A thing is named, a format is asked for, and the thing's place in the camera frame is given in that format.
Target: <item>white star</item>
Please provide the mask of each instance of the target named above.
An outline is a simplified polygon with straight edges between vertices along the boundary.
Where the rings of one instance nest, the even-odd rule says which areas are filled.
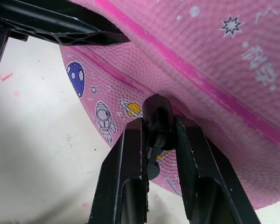
[[[97,87],[96,86],[92,86],[91,88],[90,88],[90,91],[93,93],[93,94],[95,94],[95,93],[97,93]]]
[[[233,19],[231,16],[229,16],[228,21],[223,21],[224,26],[221,29],[225,31],[224,37],[226,37],[228,34],[234,37],[236,32],[242,32],[239,27],[244,23],[238,22],[238,19],[239,17]]]

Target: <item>white table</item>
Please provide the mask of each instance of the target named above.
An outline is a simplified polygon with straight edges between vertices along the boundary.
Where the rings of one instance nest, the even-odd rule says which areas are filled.
[[[109,146],[65,72],[59,47],[9,39],[0,64],[0,223],[84,224]],[[150,224],[188,224],[182,198],[155,184]],[[257,212],[280,224],[280,203]]]

